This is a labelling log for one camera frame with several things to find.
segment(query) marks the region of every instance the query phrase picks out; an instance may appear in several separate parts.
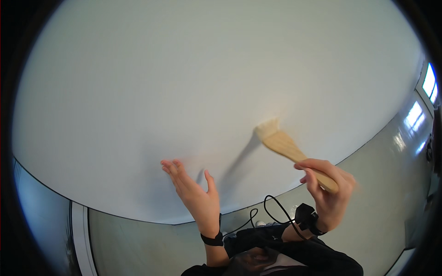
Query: black strap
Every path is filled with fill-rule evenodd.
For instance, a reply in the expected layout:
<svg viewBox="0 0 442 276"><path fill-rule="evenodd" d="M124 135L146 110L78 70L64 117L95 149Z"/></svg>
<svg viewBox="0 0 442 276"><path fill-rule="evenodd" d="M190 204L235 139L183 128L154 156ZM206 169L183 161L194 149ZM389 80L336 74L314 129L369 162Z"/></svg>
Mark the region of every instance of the black strap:
<svg viewBox="0 0 442 276"><path fill-rule="evenodd" d="M208 246L223 246L224 242L222 241L222 233L221 231L216 235L215 238L208 238L201 234L202 241Z"/></svg>

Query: left hand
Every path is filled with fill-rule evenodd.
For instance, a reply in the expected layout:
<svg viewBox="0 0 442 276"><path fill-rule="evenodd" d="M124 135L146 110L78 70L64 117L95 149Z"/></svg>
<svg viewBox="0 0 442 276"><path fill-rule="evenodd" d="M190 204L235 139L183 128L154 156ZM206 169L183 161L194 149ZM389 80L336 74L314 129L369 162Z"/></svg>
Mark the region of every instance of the left hand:
<svg viewBox="0 0 442 276"><path fill-rule="evenodd" d="M201 234L208 238L215 238L220 231L219 214L220 200L213 177L208 170L204 171L208 191L205 192L192 178L190 178L184 165L177 159L173 163L162 160L163 170L169 174L176 193L184 206L189 210Z"/></svg>

